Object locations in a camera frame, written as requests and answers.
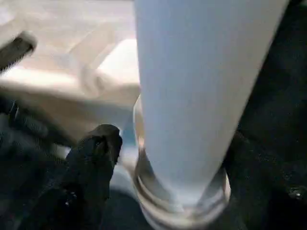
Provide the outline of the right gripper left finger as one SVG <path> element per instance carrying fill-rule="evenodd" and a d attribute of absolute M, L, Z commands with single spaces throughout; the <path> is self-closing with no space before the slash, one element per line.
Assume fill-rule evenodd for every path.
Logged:
<path fill-rule="evenodd" d="M 121 146 L 114 125 L 102 124 L 88 133 L 67 155 L 60 177 L 39 197 L 31 229 L 100 229 Z"/>

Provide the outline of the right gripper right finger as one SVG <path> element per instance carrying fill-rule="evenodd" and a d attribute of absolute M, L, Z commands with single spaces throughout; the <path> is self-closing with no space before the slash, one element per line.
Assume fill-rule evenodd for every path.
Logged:
<path fill-rule="evenodd" d="M 247 230 L 307 228 L 306 161 L 287 161 L 236 132 L 225 167 Z"/>

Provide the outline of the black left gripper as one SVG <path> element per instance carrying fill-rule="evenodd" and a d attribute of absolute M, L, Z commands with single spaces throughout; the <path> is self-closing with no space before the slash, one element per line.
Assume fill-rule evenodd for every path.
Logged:
<path fill-rule="evenodd" d="M 35 40 L 27 33 L 18 33 L 0 47 L 0 72 L 32 54 Z M 30 158 L 35 161 L 59 161 L 55 154 L 59 148 L 72 147 L 69 138 L 57 125 L 41 112 L 31 109 L 17 98 L 0 95 L 0 154 L 7 157 Z"/>

